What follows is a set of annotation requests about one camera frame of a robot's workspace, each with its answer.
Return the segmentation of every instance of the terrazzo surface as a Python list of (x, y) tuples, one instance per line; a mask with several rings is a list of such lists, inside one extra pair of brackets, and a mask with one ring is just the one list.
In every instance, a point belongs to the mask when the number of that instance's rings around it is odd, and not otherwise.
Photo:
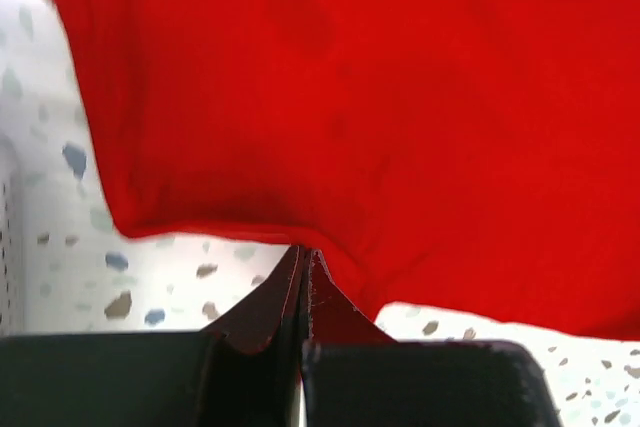
[[(23, 331), (198, 329), (251, 292), (285, 250), (184, 235), (130, 242), (114, 231), (50, 0), (0, 0), (0, 131), (20, 160), (24, 204), (24, 248), (14, 248), (24, 259), (16, 253), (0, 265), (0, 311), (9, 311), (2, 287), (11, 282), (12, 315), (25, 308)], [(3, 232), (0, 242), (7, 238)], [(387, 306), (377, 324), (401, 340), (522, 343), (545, 370), (565, 426), (640, 427), (640, 343), (405, 304)]]

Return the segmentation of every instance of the black plastic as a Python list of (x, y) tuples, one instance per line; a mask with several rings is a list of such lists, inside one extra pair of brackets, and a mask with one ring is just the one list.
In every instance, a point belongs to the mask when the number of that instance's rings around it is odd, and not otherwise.
[(559, 427), (506, 342), (398, 343), (292, 247), (202, 332), (0, 341), (0, 427)]

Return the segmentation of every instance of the red cloth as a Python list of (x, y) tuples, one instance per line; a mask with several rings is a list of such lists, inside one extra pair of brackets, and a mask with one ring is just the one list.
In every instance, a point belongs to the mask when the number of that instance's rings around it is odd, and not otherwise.
[(640, 339), (639, 0), (55, 0), (129, 237)]

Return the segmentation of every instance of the brown speck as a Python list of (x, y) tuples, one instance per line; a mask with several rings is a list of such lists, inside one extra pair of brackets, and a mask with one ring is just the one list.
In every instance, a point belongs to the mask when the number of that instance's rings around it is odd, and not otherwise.
[(215, 264), (202, 264), (200, 267), (198, 267), (198, 270), (196, 270), (196, 277), (199, 279), (204, 279), (205, 277), (208, 277), (209, 275), (215, 273), (218, 270), (218, 266)]
[(467, 330), (464, 331), (464, 334), (462, 335), (462, 338), (464, 340), (475, 339), (476, 338), (476, 331), (473, 330), (473, 328), (469, 327)]
[(132, 303), (131, 292), (127, 290), (105, 307), (104, 315), (109, 320), (125, 319), (131, 311)]
[(429, 322), (427, 325), (424, 326), (424, 328), (422, 329), (422, 333), (424, 335), (431, 335), (436, 330), (438, 330), (438, 321), (432, 320), (431, 322)]
[(613, 422), (613, 419), (615, 419), (618, 416), (619, 413), (620, 413), (620, 410), (614, 410), (613, 412), (609, 412), (607, 416), (604, 418), (604, 423), (610, 424), (611, 422)]
[(262, 282), (264, 282), (264, 277), (261, 275), (256, 275), (253, 279), (251, 279), (251, 286), (256, 286), (256, 285), (260, 285)]
[(49, 232), (45, 232), (44, 234), (40, 234), (38, 236), (38, 245), (47, 245), (49, 243), (49, 239), (51, 238), (51, 236), (49, 235)]
[(640, 367), (631, 367), (630, 365), (625, 365), (624, 371), (634, 379), (640, 379)]
[(64, 239), (64, 244), (67, 247), (73, 247), (74, 245), (76, 245), (78, 243), (78, 236), (77, 235), (67, 235)]
[(220, 317), (220, 312), (216, 309), (216, 304), (213, 302), (207, 302), (202, 306), (202, 313), (207, 316), (209, 320), (216, 320)]

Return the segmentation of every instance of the blue speck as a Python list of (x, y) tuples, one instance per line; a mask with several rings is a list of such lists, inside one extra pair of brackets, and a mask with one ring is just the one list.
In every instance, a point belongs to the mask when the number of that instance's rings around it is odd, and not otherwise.
[(62, 156), (73, 171), (76, 179), (82, 180), (87, 171), (87, 154), (82, 147), (67, 143), (62, 149)]
[(119, 252), (107, 252), (104, 256), (104, 261), (107, 267), (117, 270), (118, 272), (124, 272), (129, 268), (129, 261)]
[(144, 323), (149, 325), (158, 325), (164, 321), (166, 314), (163, 309), (152, 309), (144, 316)]

